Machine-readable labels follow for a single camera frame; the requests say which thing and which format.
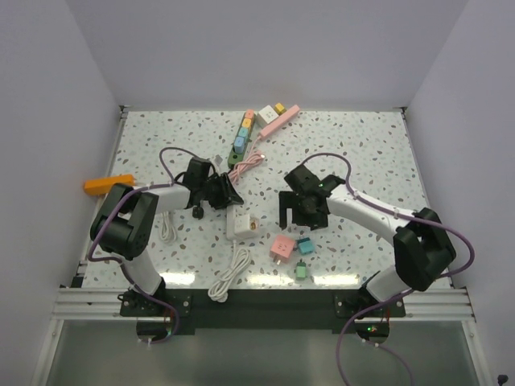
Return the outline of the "orange power strip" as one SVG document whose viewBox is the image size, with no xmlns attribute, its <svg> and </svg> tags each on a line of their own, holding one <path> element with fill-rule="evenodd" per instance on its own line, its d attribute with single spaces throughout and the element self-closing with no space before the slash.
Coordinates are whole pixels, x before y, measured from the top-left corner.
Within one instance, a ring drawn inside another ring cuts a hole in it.
<svg viewBox="0 0 515 386">
<path fill-rule="evenodd" d="M 100 196 L 107 194 L 116 183 L 129 186 L 135 184 L 135 178 L 131 174 L 110 176 L 101 179 L 90 179 L 84 182 L 83 190 L 86 195 Z"/>
</svg>

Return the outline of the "white cube adapter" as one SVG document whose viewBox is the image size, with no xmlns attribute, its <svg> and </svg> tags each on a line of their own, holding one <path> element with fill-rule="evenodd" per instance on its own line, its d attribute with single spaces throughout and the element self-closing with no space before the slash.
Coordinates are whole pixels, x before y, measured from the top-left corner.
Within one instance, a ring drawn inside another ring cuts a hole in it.
<svg viewBox="0 0 515 386">
<path fill-rule="evenodd" d="M 257 123 L 265 128 L 271 122 L 275 121 L 279 117 L 278 113 L 274 110 L 271 105 L 266 105 L 257 112 Z"/>
</svg>

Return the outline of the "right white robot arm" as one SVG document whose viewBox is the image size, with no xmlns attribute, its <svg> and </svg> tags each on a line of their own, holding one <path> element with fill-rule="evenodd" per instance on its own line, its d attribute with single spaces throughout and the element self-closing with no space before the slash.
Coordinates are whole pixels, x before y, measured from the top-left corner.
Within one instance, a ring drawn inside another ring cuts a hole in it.
<svg viewBox="0 0 515 386">
<path fill-rule="evenodd" d="M 393 247 L 393 265 L 361 286 L 358 305 L 364 314 L 378 315 L 387 300 L 407 290 L 427 290 L 456 257 L 439 216 L 427 207 L 398 209 L 352 190 L 338 176 L 319 179 L 304 165 L 284 179 L 290 189 L 278 193 L 280 228 L 288 225 L 288 211 L 292 224 L 311 230 L 326 228 L 334 215 L 367 228 Z"/>
</svg>

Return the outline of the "white power strip cartoon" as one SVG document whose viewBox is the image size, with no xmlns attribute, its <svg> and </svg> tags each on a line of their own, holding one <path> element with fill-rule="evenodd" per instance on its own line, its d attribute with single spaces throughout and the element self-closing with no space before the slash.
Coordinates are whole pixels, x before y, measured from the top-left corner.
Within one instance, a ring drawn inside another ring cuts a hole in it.
<svg viewBox="0 0 515 386">
<path fill-rule="evenodd" d="M 226 237 L 228 240 L 246 240 L 258 236 L 259 219 L 249 213 L 239 213 L 238 206 L 227 207 Z"/>
</svg>

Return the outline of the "green plug adapter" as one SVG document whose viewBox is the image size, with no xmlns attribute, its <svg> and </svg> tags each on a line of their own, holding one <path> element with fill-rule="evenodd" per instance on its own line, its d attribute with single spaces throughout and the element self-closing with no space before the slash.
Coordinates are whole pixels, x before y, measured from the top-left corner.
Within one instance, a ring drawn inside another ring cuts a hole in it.
<svg viewBox="0 0 515 386">
<path fill-rule="evenodd" d="M 304 281 L 307 278 L 307 265 L 304 261 L 299 261 L 295 266 L 295 280 Z"/>
</svg>

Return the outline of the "pink power strip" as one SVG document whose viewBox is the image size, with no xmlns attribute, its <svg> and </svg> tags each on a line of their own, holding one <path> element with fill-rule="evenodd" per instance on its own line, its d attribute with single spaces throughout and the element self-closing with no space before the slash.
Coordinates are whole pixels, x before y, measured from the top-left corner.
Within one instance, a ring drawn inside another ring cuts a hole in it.
<svg viewBox="0 0 515 386">
<path fill-rule="evenodd" d="M 270 137 L 273 133 L 281 129 L 283 126 L 285 126 L 288 122 L 290 122 L 292 119 L 298 116 L 300 112 L 300 107 L 298 105 L 294 105 L 290 107 L 285 113 L 280 115 L 278 118 L 276 118 L 274 121 L 269 123 L 267 126 L 265 126 L 263 129 L 261 129 L 258 138 L 260 140 L 264 140 L 268 137 Z"/>
</svg>

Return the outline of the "yellow small plug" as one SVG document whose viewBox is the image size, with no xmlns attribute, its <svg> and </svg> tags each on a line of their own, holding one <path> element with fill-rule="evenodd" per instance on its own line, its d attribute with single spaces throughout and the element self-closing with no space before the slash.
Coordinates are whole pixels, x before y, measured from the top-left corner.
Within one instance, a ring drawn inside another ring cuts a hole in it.
<svg viewBox="0 0 515 386">
<path fill-rule="evenodd" d="M 274 111 L 278 114 L 278 115 L 282 115 L 286 112 L 286 108 L 281 104 L 281 103 L 277 103 L 275 106 L 274 106 Z"/>
</svg>

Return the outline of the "teal plug adapter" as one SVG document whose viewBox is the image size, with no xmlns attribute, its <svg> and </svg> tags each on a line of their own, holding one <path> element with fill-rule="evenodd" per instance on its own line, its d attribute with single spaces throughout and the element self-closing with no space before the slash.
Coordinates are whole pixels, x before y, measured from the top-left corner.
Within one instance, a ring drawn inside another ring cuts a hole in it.
<svg viewBox="0 0 515 386">
<path fill-rule="evenodd" d="M 309 237 L 298 239 L 296 241 L 296 248 L 303 256 L 315 251 L 315 245 Z"/>
</svg>

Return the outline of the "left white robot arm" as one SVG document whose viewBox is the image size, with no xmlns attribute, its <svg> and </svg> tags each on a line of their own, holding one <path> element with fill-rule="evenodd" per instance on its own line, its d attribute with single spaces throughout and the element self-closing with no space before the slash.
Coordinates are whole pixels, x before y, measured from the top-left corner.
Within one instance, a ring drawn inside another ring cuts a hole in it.
<svg viewBox="0 0 515 386">
<path fill-rule="evenodd" d="M 148 315 L 161 314 L 167 305 L 167 296 L 160 291 L 164 280 L 147 251 L 155 217 L 190 209 L 200 220 L 204 201 L 215 210 L 244 203 L 229 176 L 218 173 L 207 159 L 192 158 L 179 177 L 179 182 L 140 188 L 115 183 L 90 228 L 93 244 L 88 259 L 118 263 L 132 289 L 140 293 L 138 305 Z"/>
</svg>

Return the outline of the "pink cube plug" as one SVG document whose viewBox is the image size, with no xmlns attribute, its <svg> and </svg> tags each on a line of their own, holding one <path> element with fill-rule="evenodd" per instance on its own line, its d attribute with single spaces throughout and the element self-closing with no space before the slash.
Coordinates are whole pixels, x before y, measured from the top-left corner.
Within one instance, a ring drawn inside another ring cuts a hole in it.
<svg viewBox="0 0 515 386">
<path fill-rule="evenodd" d="M 295 240 L 288 236 L 277 235 L 270 247 L 270 257 L 276 265 L 290 260 L 290 255 L 295 249 Z"/>
</svg>

